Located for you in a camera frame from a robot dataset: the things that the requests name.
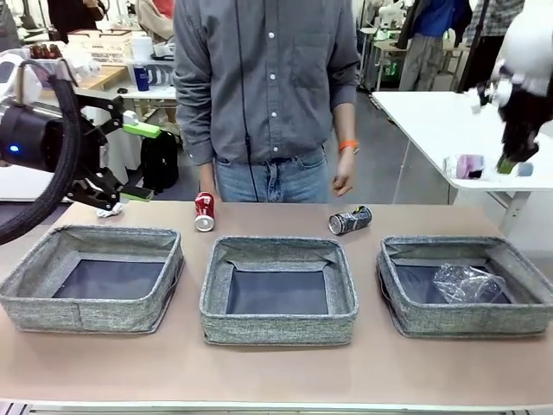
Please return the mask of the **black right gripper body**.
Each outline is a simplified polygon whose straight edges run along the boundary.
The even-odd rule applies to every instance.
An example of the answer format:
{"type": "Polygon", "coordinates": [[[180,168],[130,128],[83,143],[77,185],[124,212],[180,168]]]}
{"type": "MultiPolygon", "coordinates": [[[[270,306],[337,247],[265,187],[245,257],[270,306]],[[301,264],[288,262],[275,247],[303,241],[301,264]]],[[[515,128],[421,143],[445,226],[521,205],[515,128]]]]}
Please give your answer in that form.
{"type": "Polygon", "coordinates": [[[499,108],[505,122],[502,157],[506,160],[528,160],[539,151],[535,141],[547,122],[547,98],[513,86],[507,103],[499,108]]]}

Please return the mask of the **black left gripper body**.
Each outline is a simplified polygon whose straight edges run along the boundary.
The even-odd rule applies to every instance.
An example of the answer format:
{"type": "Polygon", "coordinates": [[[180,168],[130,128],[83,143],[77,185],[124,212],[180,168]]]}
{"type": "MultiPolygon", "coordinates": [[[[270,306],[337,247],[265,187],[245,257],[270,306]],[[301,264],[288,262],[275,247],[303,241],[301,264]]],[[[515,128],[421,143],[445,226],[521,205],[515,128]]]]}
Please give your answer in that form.
{"type": "MultiPolygon", "coordinates": [[[[84,136],[78,158],[77,174],[103,171],[103,132],[88,119],[80,119],[84,136]]],[[[60,159],[63,118],[57,112],[36,107],[12,105],[1,115],[1,156],[4,161],[25,168],[53,173],[60,159]]]]}

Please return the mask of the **person's left hand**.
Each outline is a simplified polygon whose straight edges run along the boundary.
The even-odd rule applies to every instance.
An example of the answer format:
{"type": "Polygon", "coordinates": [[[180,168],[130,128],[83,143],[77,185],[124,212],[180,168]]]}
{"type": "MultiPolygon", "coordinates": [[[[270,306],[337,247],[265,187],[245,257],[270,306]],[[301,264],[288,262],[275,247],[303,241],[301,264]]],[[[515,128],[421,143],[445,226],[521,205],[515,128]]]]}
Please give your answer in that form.
{"type": "Polygon", "coordinates": [[[343,149],[338,157],[332,190],[336,197],[342,197],[353,189],[355,177],[355,154],[353,147],[343,149]]]}

